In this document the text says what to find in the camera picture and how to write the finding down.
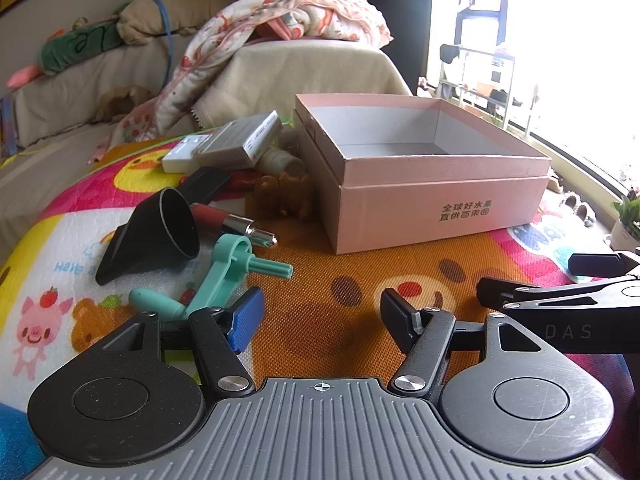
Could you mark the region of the metal balcony shelf rack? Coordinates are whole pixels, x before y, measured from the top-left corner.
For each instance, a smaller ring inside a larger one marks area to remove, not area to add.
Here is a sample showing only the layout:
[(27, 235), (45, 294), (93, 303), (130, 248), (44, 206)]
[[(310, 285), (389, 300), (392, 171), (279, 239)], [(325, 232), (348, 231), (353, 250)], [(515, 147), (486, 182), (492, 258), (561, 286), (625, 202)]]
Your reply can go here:
[(537, 87), (526, 82), (513, 55), (442, 44), (436, 96), (471, 107), (494, 125), (527, 136), (537, 103)]

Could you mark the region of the black funnel nozzle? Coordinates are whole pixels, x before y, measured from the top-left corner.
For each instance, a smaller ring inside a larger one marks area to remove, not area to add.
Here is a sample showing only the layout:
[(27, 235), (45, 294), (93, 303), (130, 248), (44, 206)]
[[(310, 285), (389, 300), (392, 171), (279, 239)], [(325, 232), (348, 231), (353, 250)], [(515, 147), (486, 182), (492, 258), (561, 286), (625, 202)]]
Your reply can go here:
[(229, 170), (200, 168), (175, 188), (138, 203), (119, 226), (96, 270), (103, 286), (123, 275), (183, 266), (200, 252), (191, 206), (209, 203), (231, 181)]

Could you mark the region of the brown toy dog figurine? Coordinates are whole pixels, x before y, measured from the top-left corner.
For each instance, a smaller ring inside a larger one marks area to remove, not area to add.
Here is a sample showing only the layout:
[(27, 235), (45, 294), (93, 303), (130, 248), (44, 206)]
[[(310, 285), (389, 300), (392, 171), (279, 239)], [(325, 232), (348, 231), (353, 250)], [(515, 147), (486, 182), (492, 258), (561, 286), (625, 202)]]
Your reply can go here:
[(254, 201), (264, 217), (292, 217), (309, 221), (314, 216), (316, 189), (309, 174), (291, 176), (282, 172), (279, 177), (262, 176), (254, 186)]

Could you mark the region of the red cigarette lighter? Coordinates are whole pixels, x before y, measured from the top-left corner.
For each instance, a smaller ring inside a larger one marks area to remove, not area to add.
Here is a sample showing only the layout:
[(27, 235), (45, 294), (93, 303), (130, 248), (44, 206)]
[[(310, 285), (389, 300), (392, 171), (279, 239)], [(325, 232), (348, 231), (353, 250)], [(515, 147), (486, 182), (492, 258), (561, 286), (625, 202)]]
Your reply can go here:
[(234, 192), (250, 192), (262, 174), (255, 170), (234, 170), (228, 183), (228, 190)]

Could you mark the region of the white flat device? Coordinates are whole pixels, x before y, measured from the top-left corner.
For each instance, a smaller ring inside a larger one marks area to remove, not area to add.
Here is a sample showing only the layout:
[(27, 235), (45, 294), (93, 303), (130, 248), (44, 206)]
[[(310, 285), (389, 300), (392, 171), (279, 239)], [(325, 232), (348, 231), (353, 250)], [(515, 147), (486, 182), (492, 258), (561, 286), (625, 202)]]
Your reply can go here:
[(198, 150), (215, 133), (192, 133), (185, 136), (162, 159), (165, 174), (193, 174), (200, 166), (198, 164)]

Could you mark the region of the red lipstick tube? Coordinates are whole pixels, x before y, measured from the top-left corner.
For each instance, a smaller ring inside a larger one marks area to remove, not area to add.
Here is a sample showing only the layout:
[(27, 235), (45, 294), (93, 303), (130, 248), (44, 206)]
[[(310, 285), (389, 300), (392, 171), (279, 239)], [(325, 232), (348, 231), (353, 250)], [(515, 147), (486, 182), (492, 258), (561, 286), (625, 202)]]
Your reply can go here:
[(193, 204), (191, 211), (196, 226), (202, 231), (245, 236), (253, 245), (260, 247), (278, 244), (276, 234), (261, 229), (253, 219), (204, 204)]

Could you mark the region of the white battery charger box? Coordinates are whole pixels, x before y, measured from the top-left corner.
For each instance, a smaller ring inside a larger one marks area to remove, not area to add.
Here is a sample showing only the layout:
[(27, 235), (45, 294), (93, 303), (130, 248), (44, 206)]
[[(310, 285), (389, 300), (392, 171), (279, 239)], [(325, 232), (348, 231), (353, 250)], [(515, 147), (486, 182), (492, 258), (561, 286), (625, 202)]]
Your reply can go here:
[(224, 170), (253, 168), (281, 128), (275, 110), (233, 119), (209, 133), (196, 149), (194, 160), (200, 167)]

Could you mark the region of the green plush pillow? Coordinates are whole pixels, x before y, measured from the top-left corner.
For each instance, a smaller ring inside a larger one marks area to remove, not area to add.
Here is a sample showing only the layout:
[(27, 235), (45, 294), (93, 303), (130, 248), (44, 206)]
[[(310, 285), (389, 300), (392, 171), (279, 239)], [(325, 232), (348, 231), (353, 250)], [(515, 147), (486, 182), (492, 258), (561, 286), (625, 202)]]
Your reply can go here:
[(47, 41), (38, 56), (43, 73), (56, 75), (70, 66), (122, 46), (124, 42), (116, 24), (116, 21), (106, 21), (86, 25)]

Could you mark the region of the teal plastic hand crank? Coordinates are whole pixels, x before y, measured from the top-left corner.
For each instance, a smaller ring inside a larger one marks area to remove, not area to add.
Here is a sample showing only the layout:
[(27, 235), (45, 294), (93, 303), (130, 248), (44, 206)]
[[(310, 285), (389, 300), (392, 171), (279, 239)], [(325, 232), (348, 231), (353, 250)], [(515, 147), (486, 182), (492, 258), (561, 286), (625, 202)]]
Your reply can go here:
[(163, 321), (185, 320), (203, 308), (224, 308), (250, 273), (292, 278), (293, 267), (288, 263), (257, 257), (246, 236), (224, 234), (216, 241), (212, 263), (190, 304), (185, 306), (160, 292), (142, 287), (129, 293), (129, 304), (139, 312), (155, 312)]

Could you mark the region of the potted green plant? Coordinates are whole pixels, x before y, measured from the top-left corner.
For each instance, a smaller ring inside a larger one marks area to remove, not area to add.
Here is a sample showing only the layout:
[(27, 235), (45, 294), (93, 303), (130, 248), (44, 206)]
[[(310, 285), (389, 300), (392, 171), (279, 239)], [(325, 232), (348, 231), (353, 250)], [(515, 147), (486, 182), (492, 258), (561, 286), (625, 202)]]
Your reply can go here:
[(616, 252), (634, 252), (640, 245), (639, 189), (632, 188), (621, 200), (612, 202), (611, 206), (618, 214), (611, 231), (611, 248)]

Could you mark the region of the colourful cartoon play mat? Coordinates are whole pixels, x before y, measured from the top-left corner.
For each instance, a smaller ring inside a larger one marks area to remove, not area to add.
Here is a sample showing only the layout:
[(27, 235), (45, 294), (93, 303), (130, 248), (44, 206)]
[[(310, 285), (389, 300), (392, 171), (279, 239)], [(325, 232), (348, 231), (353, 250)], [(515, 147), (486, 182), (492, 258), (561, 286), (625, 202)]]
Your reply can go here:
[[(60, 366), (132, 315), (131, 289), (156, 290), (187, 304), (210, 266), (213, 240), (178, 268), (94, 276), (118, 226), (137, 203), (178, 183), (164, 174), (167, 144), (127, 148), (48, 200), (1, 267), (1, 474), (21, 479), (43, 459), (26, 418), (28, 398)], [(436, 242), (335, 255), (320, 222), (272, 218), (278, 238), (262, 256), (292, 266), (290, 278), (252, 273), (266, 315), (242, 361), (267, 377), (376, 377), (389, 380), (402, 355), (378, 309), (392, 288), (416, 307), (480, 321), (475, 297), (485, 276), (544, 287), (565, 285), (573, 252), (600, 252), (602, 237), (566, 210), (541, 206), (531, 224)]]

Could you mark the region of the cream lotion tube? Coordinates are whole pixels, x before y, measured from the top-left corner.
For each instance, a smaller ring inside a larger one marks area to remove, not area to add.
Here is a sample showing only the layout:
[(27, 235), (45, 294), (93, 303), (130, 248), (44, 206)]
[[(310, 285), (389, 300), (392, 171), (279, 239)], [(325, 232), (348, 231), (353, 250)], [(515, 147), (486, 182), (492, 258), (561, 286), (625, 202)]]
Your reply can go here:
[(302, 176), (306, 172), (306, 164), (298, 157), (297, 131), (289, 125), (283, 126), (258, 160), (255, 169), (276, 178), (281, 174)]

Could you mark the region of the pink cardboard box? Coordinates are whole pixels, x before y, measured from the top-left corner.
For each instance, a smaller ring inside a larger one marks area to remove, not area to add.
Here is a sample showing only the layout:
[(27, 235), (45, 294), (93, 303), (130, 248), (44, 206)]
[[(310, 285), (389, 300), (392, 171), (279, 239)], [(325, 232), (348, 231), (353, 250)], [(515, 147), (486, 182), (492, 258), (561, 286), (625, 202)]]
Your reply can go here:
[(339, 255), (520, 226), (547, 187), (547, 155), (442, 99), (300, 94), (294, 124)]

